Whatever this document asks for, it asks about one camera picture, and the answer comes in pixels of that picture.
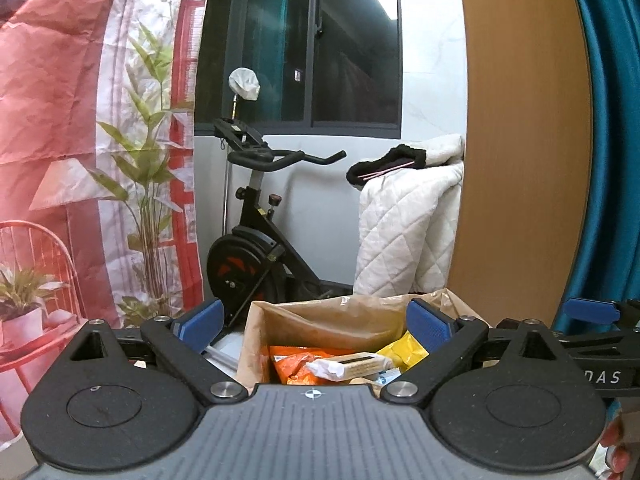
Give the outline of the person's right hand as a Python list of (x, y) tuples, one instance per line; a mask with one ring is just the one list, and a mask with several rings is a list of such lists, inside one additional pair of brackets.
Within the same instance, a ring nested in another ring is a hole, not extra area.
[(620, 416), (616, 416), (605, 429), (600, 445), (606, 448), (605, 473), (603, 479), (620, 480), (628, 467), (631, 457), (623, 446), (624, 428)]

